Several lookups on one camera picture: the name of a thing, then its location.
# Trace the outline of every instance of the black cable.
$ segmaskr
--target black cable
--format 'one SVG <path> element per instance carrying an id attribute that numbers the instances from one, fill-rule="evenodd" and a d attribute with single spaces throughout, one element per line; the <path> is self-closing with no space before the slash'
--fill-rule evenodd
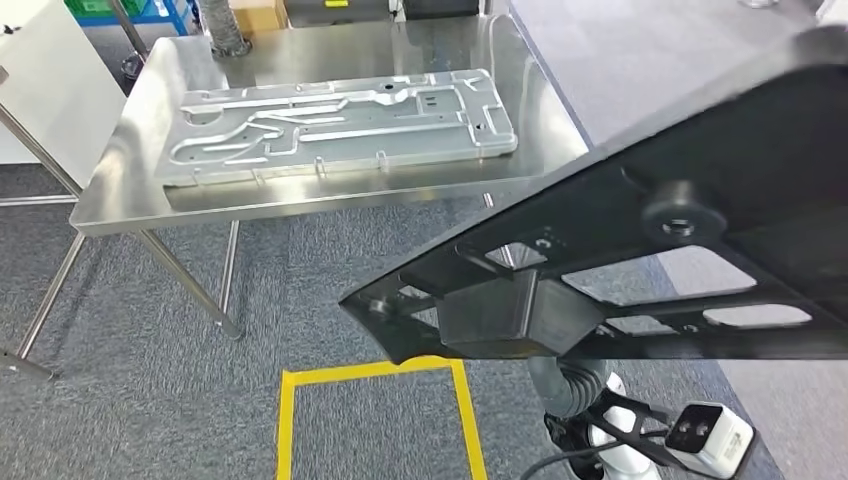
<path id="1" fill-rule="evenodd" d="M 658 438 L 664 437 L 668 433 L 668 430 L 655 430 L 653 432 L 646 432 L 640 435 L 642 438 Z M 539 470 L 547 467 L 548 465 L 561 462 L 563 460 L 568 460 L 572 457 L 582 457 L 584 455 L 594 455 L 599 452 L 603 452 L 604 450 L 610 450 L 615 447 L 620 447 L 624 445 L 624 442 L 621 440 L 616 440 L 615 442 L 605 443 L 603 445 L 599 445 L 597 447 L 592 448 L 584 448 L 583 450 L 572 450 L 570 452 L 560 452 L 555 455 L 551 455 L 550 457 L 545 457 L 538 462 L 530 465 L 530 468 L 524 471 L 521 474 L 521 478 L 519 480 L 530 480 L 530 477 L 535 475 Z"/>

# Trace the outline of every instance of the screw hole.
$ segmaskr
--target screw hole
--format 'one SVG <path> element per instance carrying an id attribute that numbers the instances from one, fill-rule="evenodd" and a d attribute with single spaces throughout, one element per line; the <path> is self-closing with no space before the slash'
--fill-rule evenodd
<path id="1" fill-rule="evenodd" d="M 667 235 L 673 235 L 678 238 L 686 238 L 695 233 L 695 225 L 692 225 L 692 222 L 689 220 L 680 218 L 663 223 L 662 229 Z"/>

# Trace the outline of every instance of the metal table top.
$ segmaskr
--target metal table top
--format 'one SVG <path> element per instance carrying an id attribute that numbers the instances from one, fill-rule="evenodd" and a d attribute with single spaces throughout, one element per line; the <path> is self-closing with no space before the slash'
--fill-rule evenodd
<path id="1" fill-rule="evenodd" d="M 163 188 L 153 172 L 183 94 L 282 83 L 485 68 L 516 133 L 506 156 L 449 164 Z M 106 235 L 514 188 L 586 152 L 567 109 L 513 20 L 472 17 L 358 23 L 260 36 L 237 59 L 213 59 L 203 37 L 156 42 L 71 224 Z"/>

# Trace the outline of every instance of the green crate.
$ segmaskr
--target green crate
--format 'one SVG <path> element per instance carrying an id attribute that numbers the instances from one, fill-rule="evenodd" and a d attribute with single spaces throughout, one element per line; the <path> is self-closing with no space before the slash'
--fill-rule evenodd
<path id="1" fill-rule="evenodd" d="M 127 14 L 131 17 L 139 15 L 146 0 L 121 0 Z M 107 0 L 65 0 L 68 10 L 76 17 L 108 17 L 112 15 Z"/>

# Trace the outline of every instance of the metal pole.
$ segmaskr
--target metal pole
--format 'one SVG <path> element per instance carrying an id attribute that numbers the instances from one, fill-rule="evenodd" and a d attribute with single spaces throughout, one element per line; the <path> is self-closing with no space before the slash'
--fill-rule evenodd
<path id="1" fill-rule="evenodd" d="M 44 195 L 40 197 L 0 198 L 0 208 L 26 207 L 30 205 L 58 205 L 61 203 L 77 203 L 77 197 L 73 195 Z"/>
<path id="2" fill-rule="evenodd" d="M 250 52 L 230 9 L 229 0 L 197 0 L 203 21 L 212 37 L 212 51 L 219 57 L 240 57 Z"/>
<path id="3" fill-rule="evenodd" d="M 41 333 L 41 329 L 44 327 L 44 322 L 47 320 L 47 315 L 50 314 L 53 304 L 56 303 L 56 297 L 59 295 L 59 290 L 62 289 L 62 284 L 64 284 L 65 279 L 68 278 L 68 273 L 71 271 L 71 268 L 74 266 L 74 262 L 76 262 L 77 257 L 79 256 L 83 242 L 85 242 L 85 235 L 77 233 L 77 236 L 74 238 L 74 242 L 71 244 L 71 248 L 68 249 L 68 253 L 65 255 L 65 259 L 62 260 L 62 264 L 59 266 L 59 271 L 56 272 L 56 275 L 53 277 L 53 281 L 51 281 L 50 286 L 47 287 L 47 293 L 44 294 L 44 298 L 41 300 L 41 305 L 38 306 L 38 311 L 35 312 L 35 317 L 24 335 L 24 340 L 21 342 L 21 346 L 18 347 L 18 357 L 20 357 L 21 360 L 26 360 L 29 353 L 32 351 L 35 339 L 38 338 L 38 334 Z"/>
<path id="4" fill-rule="evenodd" d="M 188 273 L 188 270 L 183 267 L 177 257 L 168 250 L 168 247 L 162 243 L 162 240 L 156 234 L 150 230 L 140 230 L 136 232 L 136 237 L 150 250 L 156 260 L 177 277 L 177 280 L 183 284 L 186 290 L 200 302 L 200 305 L 212 316 L 215 325 L 221 327 L 224 333 L 234 339 L 242 336 L 241 329 L 230 321 L 230 317 L 218 308 L 218 304 L 214 300 L 209 298 L 206 290 Z"/>
<path id="5" fill-rule="evenodd" d="M 6 365 L 6 368 L 13 372 L 28 373 L 44 380 L 53 378 L 52 370 L 20 359 L 15 354 L 2 349 L 0 349 L 0 364 Z"/>
<path id="6" fill-rule="evenodd" d="M 12 135 L 17 137 L 18 140 L 25 146 L 35 158 L 44 165 L 44 168 L 47 169 L 59 183 L 62 184 L 63 187 L 68 189 L 69 192 L 74 194 L 74 196 L 79 197 L 80 193 L 82 193 L 82 188 L 77 184 L 77 182 L 68 175 L 68 172 L 65 171 L 59 163 L 53 158 L 53 155 L 44 149 L 38 140 L 35 139 L 30 133 L 18 122 L 11 112 L 6 109 L 6 106 L 0 104 L 0 123 L 6 126 Z"/>
<path id="7" fill-rule="evenodd" d="M 218 306 L 224 313 L 227 313 L 227 307 L 230 305 L 230 285 L 233 282 L 233 265 L 236 261 L 236 248 L 238 247 L 239 223 L 238 220 L 233 220 L 233 223 L 230 224 L 230 239 L 227 242 L 227 256 L 224 259 L 224 275 L 221 278 L 221 296 L 218 300 Z"/>
<path id="8" fill-rule="evenodd" d="M 109 0 L 109 7 L 112 8 L 112 13 L 115 14 L 115 17 L 118 19 L 118 23 L 120 23 L 121 28 L 124 29 L 124 33 L 130 40 L 133 50 L 135 50 L 135 53 L 138 54 L 141 61 L 146 63 L 150 52 L 147 51 L 147 45 L 144 44 L 144 40 L 141 39 L 141 35 L 138 34 L 138 30 L 136 30 L 135 25 L 133 25 L 129 15 L 127 15 L 127 10 L 124 8 L 124 4 L 121 3 L 121 0 Z"/>

